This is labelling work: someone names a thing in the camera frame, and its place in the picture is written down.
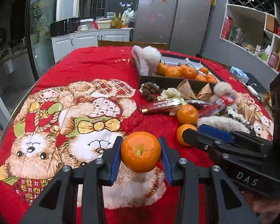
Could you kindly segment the person's right hand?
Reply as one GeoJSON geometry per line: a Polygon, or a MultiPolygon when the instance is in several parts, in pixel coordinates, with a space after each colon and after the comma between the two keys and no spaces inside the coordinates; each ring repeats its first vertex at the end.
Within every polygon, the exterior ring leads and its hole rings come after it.
{"type": "Polygon", "coordinates": [[[243,192],[243,196],[255,213],[264,214],[264,217],[261,220],[262,223],[273,223],[280,213],[280,198],[268,200],[262,197],[257,197],[253,195],[253,193],[247,191],[243,192]]]}

